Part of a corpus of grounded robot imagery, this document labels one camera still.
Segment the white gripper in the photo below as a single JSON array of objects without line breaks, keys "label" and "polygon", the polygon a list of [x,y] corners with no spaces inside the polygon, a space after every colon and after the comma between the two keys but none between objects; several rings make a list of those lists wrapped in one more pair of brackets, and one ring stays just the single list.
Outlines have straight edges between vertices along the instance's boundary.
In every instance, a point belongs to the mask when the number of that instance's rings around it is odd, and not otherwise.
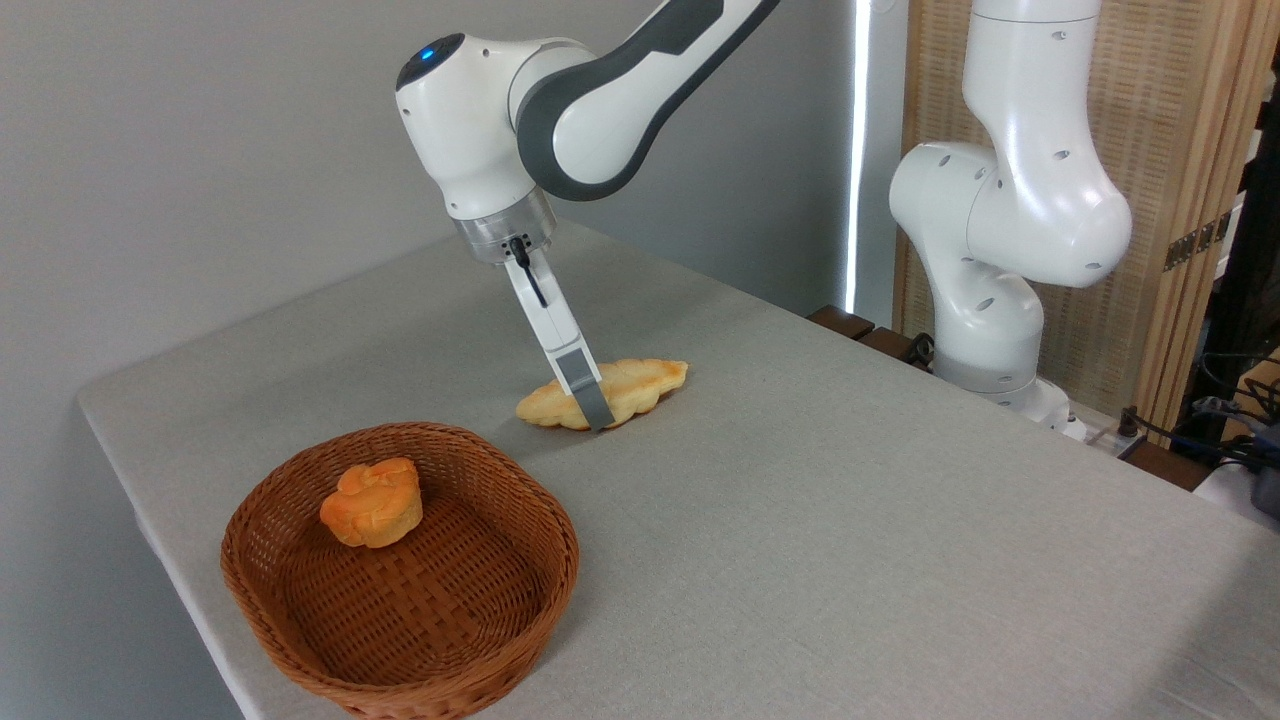
[{"label": "white gripper", "polygon": [[604,430],[614,415],[602,391],[602,374],[543,249],[526,252],[527,266],[508,259],[504,268],[521,307],[564,392],[593,430]]}]

